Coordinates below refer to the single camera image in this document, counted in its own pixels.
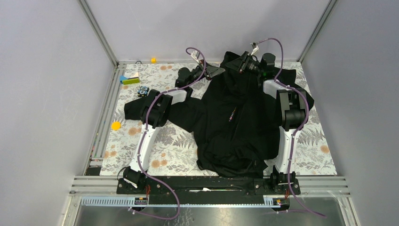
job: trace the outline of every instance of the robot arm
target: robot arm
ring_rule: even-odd
[[[305,119],[305,104],[294,91],[277,84],[274,80],[264,81],[263,91],[276,99],[275,120],[280,123],[279,154],[274,165],[275,169],[278,173],[292,174],[295,172],[295,164],[292,164],[290,172],[288,172],[288,159],[293,142],[292,162],[295,162],[296,145],[301,131],[298,131],[295,136],[294,131]],[[303,89],[299,89],[299,91],[306,94]]]
[[[159,92],[154,90],[153,93],[150,93],[149,97],[155,97],[157,95],[157,93],[159,93]],[[166,102],[169,101],[169,97],[171,98],[171,105],[174,105],[176,103],[183,102],[184,100],[186,100],[187,91],[186,90],[176,90],[174,92],[171,92],[170,94],[167,95]],[[156,106],[153,107],[153,110],[151,112],[153,112],[153,111],[156,112],[157,111],[157,107],[161,107],[162,106],[162,100],[163,99],[161,99],[158,103],[155,104]],[[141,131],[142,132],[141,132],[141,135],[140,135],[140,140],[143,139],[144,131],[146,130],[146,128],[145,128],[146,127],[145,115],[146,115],[146,113],[142,114],[143,124],[141,125]],[[149,167],[150,152],[151,152],[152,146],[154,144],[155,137],[157,136],[161,126],[163,126],[164,124],[165,123],[160,125],[160,124],[156,123],[156,124],[154,124],[155,127],[154,127],[154,125],[148,126],[148,131],[147,131],[146,137],[145,137],[145,139],[143,141],[141,152],[140,152],[140,163],[141,163],[141,166],[143,167],[143,169],[145,171],[147,171],[148,167]],[[139,145],[137,145],[136,153],[133,156],[133,159],[132,159],[132,161],[129,164],[130,168],[132,170],[136,171],[136,172],[141,171],[140,167],[138,165],[138,160],[137,160],[138,147],[139,147]]]
[[[155,138],[162,126],[165,125],[168,120],[168,113],[171,105],[174,105],[179,102],[183,102],[186,98],[190,97],[192,94],[192,88],[186,87],[188,84],[193,83],[197,80],[201,75],[202,71],[205,67],[205,73],[203,77],[207,80],[211,80],[214,76],[217,76],[224,72],[223,68],[214,67],[206,62],[198,61],[197,51],[192,53],[192,57],[199,63],[199,65],[190,71],[188,68],[181,68],[178,72],[178,78],[176,79],[175,86],[177,87],[175,90],[169,90],[173,92],[168,92],[167,94],[162,94],[156,101],[156,103],[152,106],[152,109],[148,115],[148,125],[146,124],[146,116],[150,105],[160,94],[159,91],[152,89],[147,97],[146,102],[143,105],[143,108],[140,112],[142,124],[142,132],[140,135],[140,141],[142,141],[141,145],[137,145],[136,153],[133,156],[132,161],[129,164],[129,169],[126,170],[126,176],[124,175],[123,179],[134,186],[136,189],[142,189],[140,185],[144,179],[143,174],[141,173],[142,169],[147,171],[149,168],[149,158],[152,146],[154,144]]]

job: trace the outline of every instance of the metal frame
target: metal frame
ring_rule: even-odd
[[[324,10],[323,14],[320,17],[319,22],[317,23],[316,27],[313,30],[311,37],[309,38],[308,42],[306,43],[305,48],[303,49],[301,55],[298,57],[298,62],[303,62],[306,55],[308,54],[310,48],[313,46],[316,38],[319,36],[321,29],[324,27],[328,17],[330,16],[331,12],[333,11],[334,7],[336,6],[338,0],[330,0],[327,4],[326,9]]]
[[[94,30],[94,33],[98,37],[98,40],[100,41],[101,45],[103,46],[105,53],[107,54],[108,58],[110,59],[111,63],[114,66],[118,65],[118,59],[116,58],[115,54],[113,53],[110,44],[107,42],[107,39],[104,36],[104,33],[101,31],[100,26],[97,23],[96,18],[93,15],[93,12],[90,9],[90,6],[88,5],[86,0],[78,0],[78,3],[82,7],[83,12],[85,13],[91,27]]]
[[[318,21],[313,33],[311,34],[305,48],[303,49],[301,55],[299,56],[299,62],[302,62],[309,49],[314,44],[316,38],[318,37],[321,29],[324,27],[328,17],[330,16],[332,10],[337,4],[338,0],[330,0],[325,11],[323,12],[320,20]],[[104,150],[106,141],[108,138],[110,125],[112,122],[113,112],[117,103],[118,93],[120,89],[119,77],[125,73],[127,64],[134,64],[135,61],[124,61],[119,62],[116,58],[112,48],[110,47],[108,41],[106,40],[104,33],[96,21],[93,12],[90,9],[86,0],[78,0],[78,3],[82,7],[83,12],[90,25],[92,26],[96,36],[98,37],[101,45],[103,46],[107,56],[109,57],[111,63],[115,66],[115,72],[112,75],[112,79],[108,86],[106,99],[104,101],[101,116],[97,123],[96,132],[93,137],[92,149],[89,151],[86,165],[82,175],[88,167],[100,167],[102,165],[102,160],[104,157]],[[192,61],[173,61],[172,63],[188,63]],[[158,63],[171,63],[169,61],[159,61]],[[341,207],[341,212],[346,225],[356,225],[359,226],[359,219],[354,209],[351,194],[349,192],[348,186],[346,184],[344,177],[337,176],[298,176],[299,183],[301,185],[302,194],[299,197],[335,197]],[[108,200],[120,199],[125,197],[126,199],[135,197],[135,195],[120,195],[116,194],[117,188],[117,177],[115,176],[76,176],[71,189],[70,198],[68,200],[67,211],[63,220],[63,225],[72,226],[76,222],[76,218],[79,214],[79,209],[88,197],[98,197],[99,199],[106,198]],[[268,198],[273,198],[273,196],[265,196],[265,200]],[[250,207],[249,205],[235,205],[236,207]],[[201,205],[201,207],[211,207],[210,205]]]
[[[118,94],[120,90],[120,81],[119,77],[124,75],[126,71],[126,64],[118,64],[115,72],[112,76],[110,84],[108,86],[106,99],[104,101],[101,116],[97,122],[97,129],[94,133],[93,141],[91,149],[88,153],[88,157],[86,160],[85,168],[83,169],[82,175],[85,175],[85,172],[88,167],[101,167],[103,164],[103,158],[105,155],[105,145],[108,139],[113,112],[116,107]]]
[[[302,191],[302,194],[298,197],[335,197],[339,202],[345,224],[347,226],[360,226],[345,177],[297,176],[297,178]],[[116,194],[117,184],[118,181],[115,176],[76,176],[70,190],[72,198],[70,199],[64,226],[75,224],[81,205],[126,206],[126,203],[132,198],[142,196]],[[264,195],[263,197],[265,205],[187,205],[187,207],[270,208],[268,200],[278,196]],[[175,207],[175,205],[158,205],[157,207]]]

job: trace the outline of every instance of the black garment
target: black garment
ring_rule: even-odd
[[[279,125],[275,123],[275,99],[257,87],[254,74],[240,74],[224,65],[236,58],[226,52],[221,67],[226,71],[212,79],[202,99],[188,98],[171,106],[169,120],[194,132],[198,167],[220,176],[260,178],[279,151]],[[295,70],[283,70],[279,80],[299,87]],[[313,107],[308,93],[307,101]],[[125,118],[138,120],[145,98],[125,104]]]

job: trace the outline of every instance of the cable connector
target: cable connector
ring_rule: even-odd
[[[200,61],[198,60],[198,57],[200,56],[200,53],[196,50],[194,50],[190,56],[200,65]]]
[[[251,53],[251,56],[252,56],[253,54],[257,53],[257,51],[259,51],[259,47],[258,47],[258,43],[256,43],[256,42],[252,42],[251,46],[252,46],[252,49],[253,49],[252,53]]]

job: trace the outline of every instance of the yellow disc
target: yellow disc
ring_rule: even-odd
[[[118,122],[118,121],[114,122],[114,123],[111,125],[111,128],[112,128],[113,130],[119,130],[119,128],[120,128],[120,122]]]

